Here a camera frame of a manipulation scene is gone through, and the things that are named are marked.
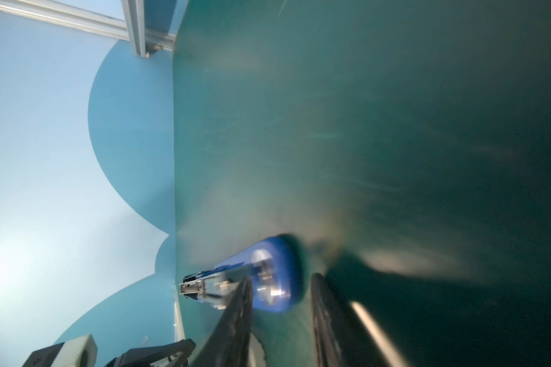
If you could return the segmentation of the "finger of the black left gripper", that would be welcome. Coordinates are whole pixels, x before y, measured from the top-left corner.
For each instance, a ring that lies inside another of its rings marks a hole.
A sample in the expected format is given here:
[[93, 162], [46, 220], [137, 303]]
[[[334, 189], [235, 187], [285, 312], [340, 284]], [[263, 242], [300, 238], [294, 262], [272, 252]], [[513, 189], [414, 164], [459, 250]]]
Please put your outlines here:
[[168, 367], [188, 366], [188, 358], [196, 344], [191, 339], [159, 347], [128, 350], [106, 364], [106, 367]]

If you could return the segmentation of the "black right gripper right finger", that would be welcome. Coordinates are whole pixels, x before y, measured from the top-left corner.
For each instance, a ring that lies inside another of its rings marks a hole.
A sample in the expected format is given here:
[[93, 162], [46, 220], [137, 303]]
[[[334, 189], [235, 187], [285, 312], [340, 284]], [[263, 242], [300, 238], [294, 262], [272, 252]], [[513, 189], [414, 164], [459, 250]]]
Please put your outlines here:
[[311, 276], [312, 320], [318, 366], [387, 366], [381, 351], [325, 277]]

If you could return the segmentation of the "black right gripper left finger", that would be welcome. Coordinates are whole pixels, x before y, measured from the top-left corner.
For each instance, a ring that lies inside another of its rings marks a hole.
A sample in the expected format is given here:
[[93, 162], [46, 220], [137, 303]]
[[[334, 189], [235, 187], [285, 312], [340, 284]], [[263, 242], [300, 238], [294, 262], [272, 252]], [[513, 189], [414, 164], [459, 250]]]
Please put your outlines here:
[[241, 281], [191, 366], [247, 366], [253, 319], [253, 289], [248, 278]]

